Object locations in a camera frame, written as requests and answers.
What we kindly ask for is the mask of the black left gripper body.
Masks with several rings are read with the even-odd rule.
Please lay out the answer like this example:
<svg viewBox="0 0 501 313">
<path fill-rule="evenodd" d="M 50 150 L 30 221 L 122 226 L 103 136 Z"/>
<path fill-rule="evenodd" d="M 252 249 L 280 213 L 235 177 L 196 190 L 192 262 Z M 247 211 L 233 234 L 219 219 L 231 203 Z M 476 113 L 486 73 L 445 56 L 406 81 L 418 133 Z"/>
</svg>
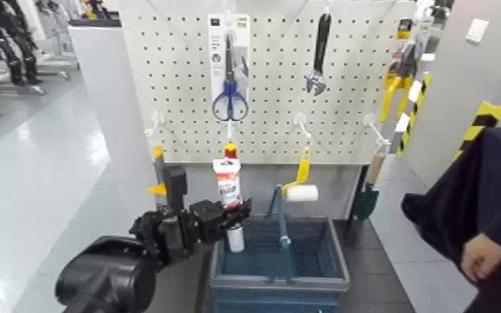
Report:
<svg viewBox="0 0 501 313">
<path fill-rule="evenodd" d="M 197 234 L 201 242 L 211 244 L 226 238 L 225 209 L 220 201 L 198 201 L 191 204 L 189 209 L 197 223 Z"/>
</svg>

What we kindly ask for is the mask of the person's bare hand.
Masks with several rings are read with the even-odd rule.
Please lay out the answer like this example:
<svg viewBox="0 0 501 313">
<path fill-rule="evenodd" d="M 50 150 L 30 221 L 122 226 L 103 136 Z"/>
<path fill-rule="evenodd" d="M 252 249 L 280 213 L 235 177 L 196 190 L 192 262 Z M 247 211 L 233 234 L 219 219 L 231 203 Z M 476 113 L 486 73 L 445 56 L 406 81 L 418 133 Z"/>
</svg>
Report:
<svg viewBox="0 0 501 313">
<path fill-rule="evenodd" d="M 464 245 L 461 269 L 473 282 L 485 280 L 501 264 L 501 245 L 484 233 Z"/>
</svg>

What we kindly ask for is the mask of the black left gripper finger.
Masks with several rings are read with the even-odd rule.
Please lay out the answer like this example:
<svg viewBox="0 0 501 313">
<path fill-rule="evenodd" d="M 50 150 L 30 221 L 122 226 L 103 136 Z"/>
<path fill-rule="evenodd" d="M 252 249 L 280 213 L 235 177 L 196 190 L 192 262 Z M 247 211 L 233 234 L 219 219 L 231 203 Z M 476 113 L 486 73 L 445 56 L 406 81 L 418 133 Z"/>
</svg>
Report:
<svg viewBox="0 0 501 313">
<path fill-rule="evenodd" d="M 248 198 L 236 209 L 233 209 L 233 214 L 238 219 L 247 219 L 251 215 L 252 199 Z"/>
<path fill-rule="evenodd" d="M 240 212 L 225 212 L 222 216 L 223 220 L 221 222 L 222 228 L 238 228 L 242 225 L 244 221 L 244 214 Z"/>
</svg>

